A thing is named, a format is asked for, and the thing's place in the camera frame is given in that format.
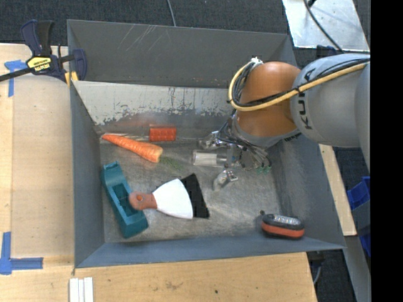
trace clamp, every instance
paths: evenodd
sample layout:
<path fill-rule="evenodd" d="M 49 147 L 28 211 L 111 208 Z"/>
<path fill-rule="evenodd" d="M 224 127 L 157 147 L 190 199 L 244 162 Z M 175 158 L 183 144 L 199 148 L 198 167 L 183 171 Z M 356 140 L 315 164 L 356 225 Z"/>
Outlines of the clamp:
<path fill-rule="evenodd" d="M 21 35 L 25 45 L 30 48 L 32 57 L 25 62 L 26 68 L 0 76 L 0 82 L 32 73 L 56 77 L 68 84 L 69 73 L 63 68 L 63 63 L 72 60 L 75 62 L 76 78 L 79 80 L 85 78 L 87 61 L 83 49 L 74 49 L 71 55 L 62 57 L 59 45 L 58 56 L 52 55 L 50 34 L 53 26 L 53 21 L 30 20 L 21 27 Z"/>

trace white surface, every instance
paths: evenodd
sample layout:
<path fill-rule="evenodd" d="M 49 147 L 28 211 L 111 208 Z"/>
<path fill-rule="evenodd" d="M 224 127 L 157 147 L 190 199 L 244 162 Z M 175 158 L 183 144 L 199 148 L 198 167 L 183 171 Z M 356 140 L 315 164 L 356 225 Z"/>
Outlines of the white surface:
<path fill-rule="evenodd" d="M 169 216 L 184 219 L 193 218 L 189 194 L 179 179 L 173 179 L 153 192 L 157 209 Z"/>
<path fill-rule="evenodd" d="M 283 4 L 294 46 L 332 46 L 310 16 L 304 0 L 283 0 Z M 353 0 L 316 0 L 311 11 L 343 50 L 369 51 Z"/>
<path fill-rule="evenodd" d="M 69 281 L 69 302 L 93 302 L 93 278 L 73 278 Z"/>

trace blue plastic object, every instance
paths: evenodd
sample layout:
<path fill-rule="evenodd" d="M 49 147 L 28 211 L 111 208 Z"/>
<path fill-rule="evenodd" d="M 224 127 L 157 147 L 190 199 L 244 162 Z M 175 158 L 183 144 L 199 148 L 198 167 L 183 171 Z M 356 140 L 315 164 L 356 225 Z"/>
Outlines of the blue plastic object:
<path fill-rule="evenodd" d="M 362 177 L 359 184 L 347 191 L 348 201 L 352 210 L 358 208 L 359 206 L 370 200 L 370 181 L 370 177 Z M 371 257 L 371 233 L 360 236 L 360 240 L 366 254 Z"/>
<path fill-rule="evenodd" d="M 135 210 L 128 202 L 128 195 L 132 190 L 127 184 L 118 161 L 103 166 L 101 181 L 119 222 L 122 235 L 128 238 L 148 228 L 149 224 L 144 212 Z"/>

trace carrot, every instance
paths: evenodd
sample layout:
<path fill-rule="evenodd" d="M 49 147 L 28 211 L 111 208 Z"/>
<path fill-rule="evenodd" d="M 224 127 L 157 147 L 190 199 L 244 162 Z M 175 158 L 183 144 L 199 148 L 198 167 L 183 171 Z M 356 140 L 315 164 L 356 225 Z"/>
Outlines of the carrot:
<path fill-rule="evenodd" d="M 163 149 L 156 144 L 137 141 L 120 135 L 104 134 L 102 139 L 130 150 L 142 158 L 155 163 L 159 162 L 159 158 L 163 151 Z"/>

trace orange object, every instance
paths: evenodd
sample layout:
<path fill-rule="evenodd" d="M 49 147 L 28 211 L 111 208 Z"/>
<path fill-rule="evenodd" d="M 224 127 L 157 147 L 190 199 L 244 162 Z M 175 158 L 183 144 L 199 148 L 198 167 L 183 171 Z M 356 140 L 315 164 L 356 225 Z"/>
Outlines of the orange object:
<path fill-rule="evenodd" d="M 151 126 L 149 131 L 149 140 L 155 141 L 175 141 L 175 126 Z"/>
<path fill-rule="evenodd" d="M 104 134 L 102 139 L 130 150 L 142 158 L 155 163 L 159 162 L 159 158 L 163 152 L 163 149 L 156 144 L 137 141 L 120 135 Z"/>
<path fill-rule="evenodd" d="M 278 235 L 278 236 L 284 236 L 284 237 L 290 237 L 290 238 L 300 238 L 305 233 L 304 229 L 293 230 L 293 229 L 288 229 L 288 228 L 268 225 L 263 221 L 262 221 L 262 229 L 266 233 L 269 233 L 269 234 L 272 234 L 272 235 Z"/>

